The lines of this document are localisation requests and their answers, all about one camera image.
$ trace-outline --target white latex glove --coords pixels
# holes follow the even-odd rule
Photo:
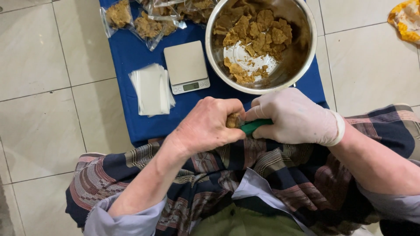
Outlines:
[[[317,143],[334,146],[344,135],[344,119],[322,108],[296,88],[257,97],[246,112],[246,121],[273,120],[273,125],[258,127],[254,138],[273,139],[285,144]]]

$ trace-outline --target kitchen scale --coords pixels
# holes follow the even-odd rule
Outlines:
[[[173,94],[210,87],[201,41],[163,49]]]

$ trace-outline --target forearm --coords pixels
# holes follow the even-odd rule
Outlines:
[[[347,122],[343,139],[329,149],[357,182],[370,192],[420,194],[418,166],[360,133]]]
[[[174,178],[189,157],[175,148],[168,138],[149,164],[115,200],[108,213],[111,217],[141,212],[162,201]]]

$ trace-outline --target patterned fabric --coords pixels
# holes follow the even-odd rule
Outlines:
[[[404,158],[420,160],[420,120],[409,106],[390,105],[346,119]],[[101,199],[123,191],[159,146],[156,142],[125,154],[82,155],[66,191],[66,212],[78,227]],[[156,234],[188,235],[192,221],[235,191],[247,167],[264,177],[274,194],[318,235],[349,235],[361,224],[379,221],[350,172],[326,147],[246,139],[188,159],[169,188]]]

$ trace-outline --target light blue sleeve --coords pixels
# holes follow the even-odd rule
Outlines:
[[[410,161],[420,167],[419,161]],[[420,195],[377,194],[362,188],[359,184],[357,187],[383,219],[408,220],[420,224]]]
[[[160,214],[165,207],[166,197],[144,211],[134,215],[112,218],[108,214],[119,194],[100,201],[89,213],[84,227],[85,236],[153,236]]]

